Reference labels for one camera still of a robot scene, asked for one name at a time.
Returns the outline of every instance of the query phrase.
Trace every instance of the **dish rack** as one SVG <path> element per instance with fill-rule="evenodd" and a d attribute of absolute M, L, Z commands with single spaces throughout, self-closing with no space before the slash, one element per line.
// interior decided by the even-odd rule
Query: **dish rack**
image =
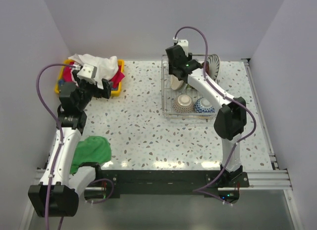
<path fill-rule="evenodd" d="M 193 59 L 197 59 L 200 62 L 204 61 L 204 55 L 195 54 Z M 199 98 L 203 97 L 196 89 L 194 88 L 185 88 L 182 91 L 175 91 L 170 87 L 170 75 L 168 74 L 168 58 L 167 55 L 162 56 L 161 60 L 161 69 L 162 69 L 162 112 L 163 116 L 170 121 L 175 122 L 184 122 L 184 123 L 206 123 L 212 122 L 217 116 L 217 113 L 177 113 L 173 109 L 174 100 L 181 94 L 189 95 L 193 103 L 195 103 Z"/>

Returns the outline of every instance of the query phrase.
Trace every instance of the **green cloth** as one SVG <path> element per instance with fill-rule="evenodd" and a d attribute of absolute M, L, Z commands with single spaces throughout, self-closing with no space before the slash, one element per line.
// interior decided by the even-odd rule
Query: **green cloth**
<path fill-rule="evenodd" d="M 102 165 L 111 160 L 111 148 L 104 137 L 90 136 L 77 144 L 70 173 L 77 172 L 79 165 L 84 162 L 98 162 Z"/>

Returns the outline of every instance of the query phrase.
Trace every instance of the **yellow basket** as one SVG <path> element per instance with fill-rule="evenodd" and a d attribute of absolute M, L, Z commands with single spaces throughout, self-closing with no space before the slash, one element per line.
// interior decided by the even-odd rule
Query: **yellow basket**
<path fill-rule="evenodd" d="M 67 59 L 67 60 L 64 61 L 64 64 L 70 64 L 71 62 L 73 62 L 73 60 Z M 123 73 L 123 71 L 124 71 L 124 60 L 118 59 L 118 66 L 121 66 L 121 70 L 120 71 L 121 71 L 121 73 Z M 57 79 L 57 83 L 55 84 L 54 91 L 55 91 L 56 94 L 59 94 L 58 81 L 63 78 L 63 71 L 64 71 L 64 66 L 62 66 L 62 68 L 60 69 L 59 76 L 58 76 L 58 79 Z M 111 96 L 119 96 L 120 93 L 121 93 L 121 88 L 122 88 L 122 81 L 119 83 L 117 88 L 111 90 Z"/>

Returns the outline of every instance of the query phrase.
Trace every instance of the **bowl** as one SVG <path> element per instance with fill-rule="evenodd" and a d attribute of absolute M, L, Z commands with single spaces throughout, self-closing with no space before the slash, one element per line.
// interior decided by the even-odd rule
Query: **bowl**
<path fill-rule="evenodd" d="M 194 103 L 190 96 L 179 95 L 173 103 L 173 109 L 178 113 L 191 113 L 194 111 Z"/>
<path fill-rule="evenodd" d="M 197 113 L 215 113 L 211 103 L 206 98 L 199 98 L 194 105 L 194 109 Z"/>

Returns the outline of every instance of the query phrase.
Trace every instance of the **white wall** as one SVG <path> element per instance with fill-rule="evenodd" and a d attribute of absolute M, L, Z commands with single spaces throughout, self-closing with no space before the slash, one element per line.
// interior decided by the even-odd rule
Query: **white wall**
<path fill-rule="evenodd" d="M 0 25 L 0 229 L 16 230 L 54 133 L 35 79 L 43 66 L 63 61 L 69 51 L 43 0 L 0 0 Z M 41 79 L 53 108 L 57 72 L 52 69 Z"/>
<path fill-rule="evenodd" d="M 210 53 L 249 58 L 283 0 L 45 0 L 71 53 L 160 58 L 178 28 L 205 32 Z M 202 53 L 196 32 L 182 32 Z"/>
<path fill-rule="evenodd" d="M 251 59 L 259 99 L 302 219 L 316 229 L 317 0 L 285 0 Z"/>

